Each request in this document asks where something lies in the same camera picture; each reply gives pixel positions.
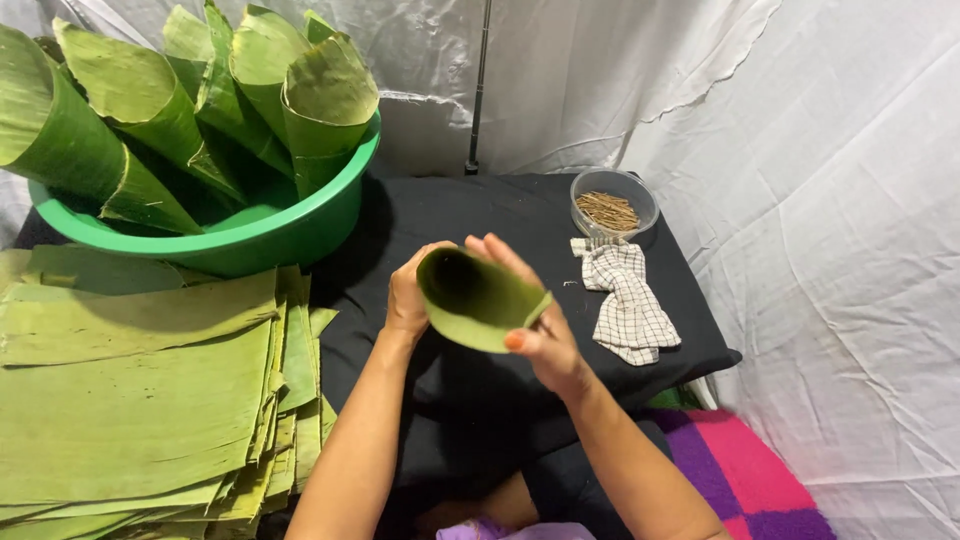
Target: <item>white fabric backdrop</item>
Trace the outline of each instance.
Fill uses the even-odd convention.
[[[737,369],[713,378],[841,539],[960,538],[960,4],[784,2],[641,125]]]
[[[203,4],[4,0],[0,23],[31,35],[49,34],[56,14],[160,48],[163,22],[177,3],[193,12]],[[218,2],[234,24],[245,4]],[[384,96],[381,158],[407,174],[462,174],[483,0],[262,4],[297,24],[302,12],[313,8],[353,36]],[[691,103],[729,77],[779,4],[493,0],[479,149],[483,170],[548,172],[614,164],[625,134],[638,120]]]

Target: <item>hand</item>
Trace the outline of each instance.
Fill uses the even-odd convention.
[[[424,257],[437,248],[455,248],[450,241],[427,244],[400,266],[390,277],[390,293],[387,298],[387,322],[384,330],[409,333],[419,339],[430,324],[423,309],[423,297],[417,286],[417,267]]]
[[[471,235],[465,244],[478,257],[496,262],[525,282],[543,287],[533,268],[495,234],[489,233],[483,240]],[[562,399],[586,390],[593,377],[556,300],[532,328],[508,333],[504,345],[511,353],[526,356],[533,364],[537,379]]]

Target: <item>stack of banana leaves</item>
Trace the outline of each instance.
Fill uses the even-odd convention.
[[[296,266],[0,252],[0,539],[254,538],[336,419]]]
[[[253,5],[236,31],[210,0],[202,15],[175,6],[162,52],[58,18],[53,37],[0,25],[0,168],[108,223],[182,234],[204,232],[197,190],[228,212],[253,204],[262,186],[242,181],[237,148],[301,200],[327,185],[379,103],[349,36],[312,11],[299,29]]]

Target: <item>fingernail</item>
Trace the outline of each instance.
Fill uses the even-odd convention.
[[[512,331],[503,339],[503,344],[510,351],[519,351],[523,348],[523,334],[518,331]]]

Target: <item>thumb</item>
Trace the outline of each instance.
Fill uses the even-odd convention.
[[[510,331],[503,344],[511,353],[526,356],[537,363],[556,361],[563,357],[568,349],[556,339],[529,329]]]

